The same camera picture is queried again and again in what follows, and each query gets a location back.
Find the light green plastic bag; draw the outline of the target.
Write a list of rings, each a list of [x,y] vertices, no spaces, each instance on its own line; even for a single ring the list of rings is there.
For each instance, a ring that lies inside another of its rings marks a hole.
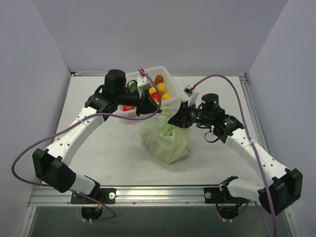
[[[161,113],[146,120],[139,130],[150,155],[168,164],[188,158],[191,146],[191,130],[168,123],[176,113],[175,108],[162,107]]]

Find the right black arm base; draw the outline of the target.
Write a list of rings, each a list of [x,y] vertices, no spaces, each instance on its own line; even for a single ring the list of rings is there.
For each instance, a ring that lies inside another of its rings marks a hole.
[[[219,185],[205,187],[203,189],[204,202],[207,204],[241,204],[242,202],[247,203],[248,200],[245,198],[231,196],[227,189],[229,183],[233,180],[236,180],[237,178],[237,176],[231,176],[222,181]]]

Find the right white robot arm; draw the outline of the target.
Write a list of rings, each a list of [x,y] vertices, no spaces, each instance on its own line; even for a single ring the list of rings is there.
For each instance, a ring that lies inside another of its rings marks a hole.
[[[230,202],[234,198],[243,198],[259,202],[268,213],[278,215],[301,197],[302,173],[279,163],[256,141],[248,138],[245,126],[220,107],[217,94],[204,95],[199,107],[189,101],[182,102],[168,123],[179,128],[198,124],[212,129],[218,140],[235,150],[258,175],[265,175],[263,184],[237,176],[227,178],[219,184],[221,200]]]

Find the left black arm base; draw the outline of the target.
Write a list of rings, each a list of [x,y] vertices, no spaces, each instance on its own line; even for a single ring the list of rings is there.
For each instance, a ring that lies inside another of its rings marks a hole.
[[[114,204],[116,200],[117,190],[113,187],[100,188],[96,194],[90,194],[89,197],[93,198],[103,204]],[[73,193],[71,197],[71,204],[96,204],[96,202]]]

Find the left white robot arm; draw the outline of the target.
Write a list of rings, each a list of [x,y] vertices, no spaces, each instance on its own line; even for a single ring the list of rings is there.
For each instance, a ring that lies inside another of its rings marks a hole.
[[[125,85],[125,72],[109,70],[104,83],[88,98],[76,120],[58,133],[58,140],[44,150],[37,148],[33,152],[32,159],[38,179],[61,193],[81,193],[89,203],[99,199],[100,184],[92,178],[75,173],[69,167],[78,149],[96,128],[114,115],[120,105],[135,107],[136,120],[160,112],[160,104],[153,100],[141,84],[137,85],[135,92],[128,91]]]

